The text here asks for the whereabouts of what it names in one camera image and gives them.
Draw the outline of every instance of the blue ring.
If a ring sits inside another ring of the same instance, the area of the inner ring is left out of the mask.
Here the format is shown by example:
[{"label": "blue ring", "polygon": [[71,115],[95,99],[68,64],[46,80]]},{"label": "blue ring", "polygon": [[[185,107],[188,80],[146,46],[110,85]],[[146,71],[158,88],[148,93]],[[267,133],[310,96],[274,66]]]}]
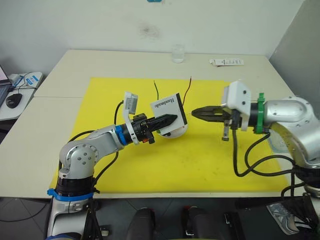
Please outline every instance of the blue ring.
[{"label": "blue ring", "polygon": [[55,199],[57,199],[58,201],[62,201],[62,202],[73,202],[73,201],[80,201],[80,200],[85,200],[85,199],[89,199],[92,198],[94,193],[88,193],[86,195],[81,195],[81,196],[60,196],[58,195],[58,193],[56,193],[56,191],[53,188],[49,188],[46,193],[49,196],[54,196]]},{"label": "blue ring", "polygon": [[124,135],[124,133],[122,131],[122,127],[120,125],[115,126],[115,133],[118,135],[118,137],[120,138],[121,143],[123,145],[128,145],[128,143],[127,143],[127,141],[125,139],[125,135]]}]

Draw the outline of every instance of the white table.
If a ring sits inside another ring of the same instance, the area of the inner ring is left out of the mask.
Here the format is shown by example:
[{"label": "white table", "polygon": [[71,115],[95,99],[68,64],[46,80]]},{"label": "white table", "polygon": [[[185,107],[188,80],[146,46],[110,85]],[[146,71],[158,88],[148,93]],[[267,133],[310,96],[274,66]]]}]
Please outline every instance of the white table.
[{"label": "white table", "polygon": [[13,94],[18,94],[18,93],[22,94],[22,98],[21,98],[19,104],[15,108],[9,108],[6,104],[6,100],[4,100],[4,102],[0,106],[0,121],[17,119],[22,114],[22,112],[25,110],[28,103],[30,102],[30,100],[34,96],[34,93],[36,91],[35,88],[39,87],[41,84],[41,81],[43,80],[43,74],[39,71],[30,72],[30,73],[21,73],[21,74],[11,74],[8,78],[10,80],[14,80],[14,82],[15,82],[16,80],[19,79],[19,76],[24,76],[24,75],[26,75],[25,76],[26,78],[30,78],[32,76],[35,76],[38,79],[38,82],[34,82],[31,85],[23,86],[23,84],[25,84],[25,83],[24,83],[24,80],[21,79],[19,84],[16,85],[17,89],[9,92],[8,95],[6,96],[6,98],[13,95]]},{"label": "white table", "polygon": [[[212,58],[241,58],[245,66],[215,67]],[[292,95],[264,56],[186,54],[184,63],[171,62],[169,53],[69,50],[36,91],[0,145],[0,196],[48,198],[46,192],[58,166],[61,147],[68,141],[90,77],[227,80],[242,79],[267,99]],[[284,169],[290,164],[280,162]],[[279,192],[212,192],[97,194],[121,197],[278,197]]]}]

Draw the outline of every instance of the floor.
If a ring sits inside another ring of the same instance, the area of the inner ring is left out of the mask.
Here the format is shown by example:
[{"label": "floor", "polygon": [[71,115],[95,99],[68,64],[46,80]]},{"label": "floor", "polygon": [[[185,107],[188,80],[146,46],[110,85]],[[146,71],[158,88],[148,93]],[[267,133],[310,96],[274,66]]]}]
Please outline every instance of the floor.
[{"label": "floor", "polygon": [[[214,214],[224,240],[234,240],[224,220],[224,212],[236,211],[236,198],[133,198],[104,199],[97,211],[100,225],[109,225],[111,235],[106,240],[125,240],[128,227],[136,210],[148,207],[154,210],[156,229],[154,240],[182,237],[180,214],[184,206],[198,206]],[[30,217],[43,208],[44,203],[30,199],[0,198],[0,220]],[[48,205],[37,216],[18,222],[0,221],[0,239],[42,240]],[[297,240],[287,236],[268,213],[265,206],[238,210],[246,240]]]}]

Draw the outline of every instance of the clear glass cup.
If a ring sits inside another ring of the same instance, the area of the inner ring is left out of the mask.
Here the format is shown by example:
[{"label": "clear glass cup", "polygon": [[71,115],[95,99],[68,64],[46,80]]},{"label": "clear glass cup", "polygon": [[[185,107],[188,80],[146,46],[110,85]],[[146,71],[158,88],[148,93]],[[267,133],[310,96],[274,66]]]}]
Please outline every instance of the clear glass cup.
[{"label": "clear glass cup", "polygon": [[185,60],[185,46],[182,44],[175,44],[172,47],[172,62],[180,64]]}]

